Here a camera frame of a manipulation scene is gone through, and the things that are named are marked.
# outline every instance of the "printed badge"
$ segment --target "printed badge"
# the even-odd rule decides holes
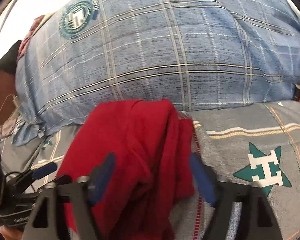
[[[60,33],[67,39],[77,36],[99,12],[98,0],[84,0],[70,5],[61,16]]]

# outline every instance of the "wire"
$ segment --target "wire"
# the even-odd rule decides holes
[[[1,108],[0,108],[0,113],[1,113],[1,110],[2,110],[2,108],[3,108],[3,106],[4,106],[4,103],[7,101],[7,99],[8,99],[8,97],[9,96],[14,96],[14,94],[9,94],[9,95],[7,95],[7,97],[5,98],[5,100],[3,101],[3,103],[2,103],[2,106],[1,106]]]
[[[20,171],[11,171],[8,172],[4,177],[7,178],[8,176],[12,175],[12,174],[21,174]],[[33,192],[36,193],[36,190],[34,189],[34,186],[31,184],[30,187],[32,188]]]

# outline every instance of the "gray fabric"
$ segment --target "gray fabric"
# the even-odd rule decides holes
[[[83,124],[102,102],[239,107],[289,100],[299,79],[300,23],[286,0],[71,0],[18,62],[14,143]]]
[[[283,239],[295,239],[300,235],[300,103],[282,101],[254,104],[237,109],[189,112],[199,138],[202,160],[212,166],[219,175],[241,184],[250,182],[233,174],[250,165],[249,142],[266,155],[281,146],[279,167],[292,187],[274,185],[268,201],[277,217]],[[211,217],[205,205],[204,232]],[[240,208],[233,211],[234,218]],[[228,239],[234,239],[237,223],[230,225]]]

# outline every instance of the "black cable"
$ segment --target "black cable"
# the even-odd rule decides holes
[[[7,178],[8,176],[12,175],[12,174],[21,174],[20,171],[11,171],[8,172],[4,177]],[[34,189],[34,186],[31,184],[30,187],[32,188],[33,192],[36,193],[36,190]]]

